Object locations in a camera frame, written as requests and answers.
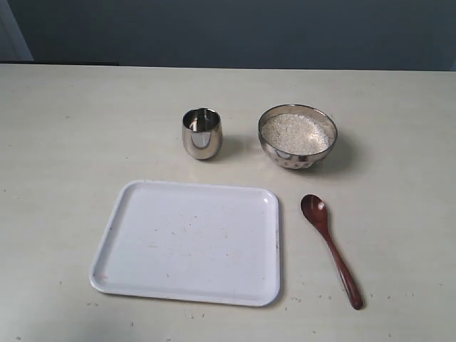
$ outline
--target metal cup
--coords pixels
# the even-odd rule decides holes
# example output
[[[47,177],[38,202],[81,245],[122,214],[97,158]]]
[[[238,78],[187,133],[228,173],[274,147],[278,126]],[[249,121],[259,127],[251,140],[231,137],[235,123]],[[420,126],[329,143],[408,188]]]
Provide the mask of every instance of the metal cup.
[[[195,159],[214,157],[222,146],[220,115],[207,108],[188,111],[182,119],[182,142]]]

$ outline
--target plastic tray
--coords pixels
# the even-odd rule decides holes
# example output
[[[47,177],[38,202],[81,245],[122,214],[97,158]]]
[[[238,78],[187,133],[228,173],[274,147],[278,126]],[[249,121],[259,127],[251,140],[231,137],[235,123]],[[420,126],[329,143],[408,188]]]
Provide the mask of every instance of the plastic tray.
[[[279,204],[251,187],[124,186],[90,268],[108,294],[263,306],[280,288]]]

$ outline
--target spoon handle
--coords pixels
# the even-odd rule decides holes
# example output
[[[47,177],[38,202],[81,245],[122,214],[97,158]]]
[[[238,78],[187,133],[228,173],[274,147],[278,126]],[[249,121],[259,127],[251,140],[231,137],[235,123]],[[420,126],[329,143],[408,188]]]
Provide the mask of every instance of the spoon handle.
[[[345,265],[345,262],[343,262],[342,257],[339,254],[333,240],[330,238],[327,239],[326,242],[328,243],[328,247],[331,250],[334,261],[336,262],[337,270],[341,275],[343,287],[345,287],[345,291],[347,292],[347,296],[352,307],[355,310],[361,309],[363,307],[363,299],[361,298],[361,294],[359,293],[358,287],[356,286],[356,283],[353,280],[348,267]]]

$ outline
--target table surface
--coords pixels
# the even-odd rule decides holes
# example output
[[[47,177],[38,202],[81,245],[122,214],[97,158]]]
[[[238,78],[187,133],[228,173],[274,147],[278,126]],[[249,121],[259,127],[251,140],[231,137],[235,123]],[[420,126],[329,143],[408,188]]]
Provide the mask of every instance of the table surface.
[[[313,170],[262,152],[268,108],[304,103],[340,136]],[[182,115],[222,116],[209,162]],[[451,341],[456,73],[0,65],[1,341]],[[281,202],[282,293],[264,308],[98,293],[88,269],[131,180],[263,187]],[[303,195],[331,209],[361,285],[351,308]]]

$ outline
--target wooden spoon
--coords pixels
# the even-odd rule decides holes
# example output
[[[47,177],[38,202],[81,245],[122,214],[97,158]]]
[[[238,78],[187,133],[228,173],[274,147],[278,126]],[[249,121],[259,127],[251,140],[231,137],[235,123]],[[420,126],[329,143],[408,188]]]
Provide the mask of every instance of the wooden spoon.
[[[363,307],[363,299],[361,298],[358,287],[329,234],[328,211],[326,210],[325,202],[316,195],[306,195],[301,200],[301,210],[307,220],[320,232],[328,244],[352,307],[356,310],[361,309]]]

